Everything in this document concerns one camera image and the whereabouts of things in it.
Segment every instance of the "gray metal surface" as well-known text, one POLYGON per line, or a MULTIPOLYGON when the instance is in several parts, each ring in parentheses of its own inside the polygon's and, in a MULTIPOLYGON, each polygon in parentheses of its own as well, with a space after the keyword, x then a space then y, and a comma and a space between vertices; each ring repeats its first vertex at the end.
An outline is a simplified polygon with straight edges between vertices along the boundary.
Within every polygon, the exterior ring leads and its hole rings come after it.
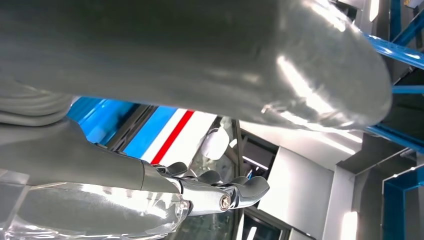
POLYGON ((180 183, 184 199, 192 204, 190 216, 216 214, 227 210, 223 210, 220 207, 221 199, 228 196, 225 191, 211 187, 209 184, 189 179, 181 179, 180 183))
POLYGON ((139 159, 88 142, 69 119, 42 127, 0 124, 0 136, 0 168, 30 175, 33 186, 71 182, 140 190, 151 172, 139 159))
MULTIPOLYGON (((11 193, 0 190, 0 199, 11 193)), ((26 186, 21 196, 3 229, 8 240, 163 236, 189 211, 180 194, 81 183, 26 186)))
POLYGON ((312 130, 391 105, 381 57, 325 0, 3 0, 0 16, 0 77, 40 89, 312 130))
POLYGON ((231 196, 231 208, 234 209, 254 205, 270 190, 267 180, 261 176, 255 176, 246 182, 238 177, 235 182, 231 181, 220 188, 231 196))

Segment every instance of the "blue metal frame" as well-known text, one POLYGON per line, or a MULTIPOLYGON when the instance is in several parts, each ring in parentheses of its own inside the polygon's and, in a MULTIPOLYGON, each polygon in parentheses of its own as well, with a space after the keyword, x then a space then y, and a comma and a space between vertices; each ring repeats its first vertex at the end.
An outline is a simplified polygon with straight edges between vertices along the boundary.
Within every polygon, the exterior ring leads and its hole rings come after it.
POLYGON ((424 85, 393 86, 394 94, 424 94, 424 85))
POLYGON ((105 145, 133 106, 131 102, 81 97, 67 116, 79 123, 88 141, 105 145))
POLYGON ((395 39, 402 30, 401 0, 390 1, 390 41, 395 39))
MULTIPOLYGON (((378 53, 424 70, 423 53, 383 40, 376 36, 365 34, 365 37, 369 40, 378 53)), ((394 94, 424 94, 424 85, 395 85, 392 88, 392 92, 394 94)), ((420 153, 424 153, 424 141, 420 139, 416 139, 382 124, 367 127, 367 130, 399 145, 413 149, 420 153)))
POLYGON ((411 66, 424 69, 423 53, 391 43, 373 35, 366 34, 365 37, 369 40, 371 45, 379 54, 401 61, 411 66))
POLYGON ((424 10, 421 10, 409 23, 409 25, 397 35, 392 42, 401 46, 408 45, 417 34, 424 28, 424 10))
MULTIPOLYGON (((424 28, 424 10, 401 32, 401 1, 390 3, 390 41, 372 35, 365 35, 375 50, 389 58, 424 70, 424 54, 405 47, 424 28)), ((393 94, 424 94, 424 85, 395 85, 393 94)), ((389 128, 383 124, 367 127, 373 134, 394 143, 424 153, 424 141, 389 128)), ((406 191, 424 186, 424 167, 407 172, 384 182, 384 205, 382 238, 404 240, 406 238, 405 196, 406 191)))

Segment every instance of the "ceiling light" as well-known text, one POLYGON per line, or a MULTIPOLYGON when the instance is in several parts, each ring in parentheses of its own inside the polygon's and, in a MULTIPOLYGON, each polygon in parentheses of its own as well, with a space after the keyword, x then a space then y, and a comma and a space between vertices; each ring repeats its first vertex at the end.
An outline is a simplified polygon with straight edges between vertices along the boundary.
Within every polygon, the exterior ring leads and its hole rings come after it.
POLYGON ((236 240, 242 240, 243 237, 243 227, 245 225, 245 213, 244 211, 241 211, 241 217, 240 217, 240 222, 238 224, 238 229, 237 229, 237 236, 236 236, 236 240))
POLYGON ((250 174, 252 174, 252 172, 253 172, 253 170, 251 169, 251 170, 249 171, 249 173, 246 175, 246 177, 247 177, 247 178, 249 178, 249 175, 250 175, 250 174))
POLYGON ((243 159, 254 164, 254 165, 256 165, 256 166, 258 166, 258 167, 260 167, 260 168, 262 168, 262 169, 268 170, 268 167, 260 164, 259 162, 253 161, 252 159, 248 158, 247 156, 243 156, 243 159))
POLYGON ((371 0, 371 7, 369 9, 369 21, 372 22, 379 14, 380 0, 371 0))
POLYGON ((341 223, 340 240, 356 240, 357 228, 358 213, 356 211, 345 213, 341 223))
POLYGON ((228 145, 230 148, 234 148, 234 146, 237 144, 237 138, 232 140, 228 145))

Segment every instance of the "transparent protective sleeve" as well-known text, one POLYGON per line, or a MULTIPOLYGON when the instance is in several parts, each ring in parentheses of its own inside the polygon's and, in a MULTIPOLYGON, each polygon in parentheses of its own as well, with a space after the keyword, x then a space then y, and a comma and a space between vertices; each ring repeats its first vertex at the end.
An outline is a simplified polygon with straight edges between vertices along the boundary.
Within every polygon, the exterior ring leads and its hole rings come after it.
POLYGON ((20 173, 3 172, 0 240, 161 239, 189 211, 180 194, 68 182, 27 186, 20 173))

